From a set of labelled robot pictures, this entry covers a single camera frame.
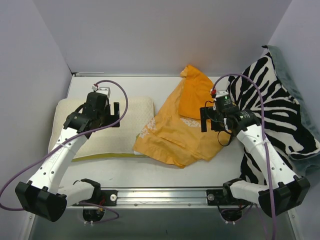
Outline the cream memory foam pillow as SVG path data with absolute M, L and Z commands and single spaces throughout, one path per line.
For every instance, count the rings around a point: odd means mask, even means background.
M 49 151 L 54 148 L 67 116 L 74 112 L 85 100 L 85 98 L 65 98 L 57 104 L 49 141 Z M 133 146 L 137 136 L 153 117 L 154 103 L 150 97 L 129 97 L 128 110 L 120 121 L 120 127 L 111 127 L 93 133 L 72 161 L 136 157 Z

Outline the orange pillowcase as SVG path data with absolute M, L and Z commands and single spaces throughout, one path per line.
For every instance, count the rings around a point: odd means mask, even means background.
M 157 115 L 137 136 L 135 152 L 180 168 L 198 160 L 210 161 L 229 142 L 225 132 L 201 131 L 200 108 L 213 107 L 212 81 L 200 70 L 187 65 L 182 80 L 166 99 Z

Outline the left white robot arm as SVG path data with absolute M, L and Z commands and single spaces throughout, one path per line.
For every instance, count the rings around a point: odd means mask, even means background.
M 108 93 L 90 92 L 85 103 L 66 117 L 52 154 L 45 158 L 28 182 L 17 184 L 15 193 L 25 211 L 56 222 L 69 206 L 105 203 L 106 196 L 96 181 L 84 178 L 69 187 L 59 186 L 75 155 L 95 129 L 108 125 L 119 127 L 120 105 L 115 102 L 114 113 L 111 113 L 109 96 Z

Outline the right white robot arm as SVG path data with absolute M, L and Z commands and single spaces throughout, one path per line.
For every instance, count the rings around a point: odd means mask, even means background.
M 216 109 L 200 108 L 201 131 L 207 131 L 208 120 L 211 130 L 229 131 L 253 157 L 266 181 L 265 185 L 260 185 L 242 178 L 229 180 L 222 186 L 222 200 L 228 205 L 239 200 L 258 204 L 269 217 L 301 205 L 310 189 L 309 181 L 287 166 L 266 137 L 255 114 L 249 109 L 240 110 L 229 95 L 218 97 L 215 103 Z

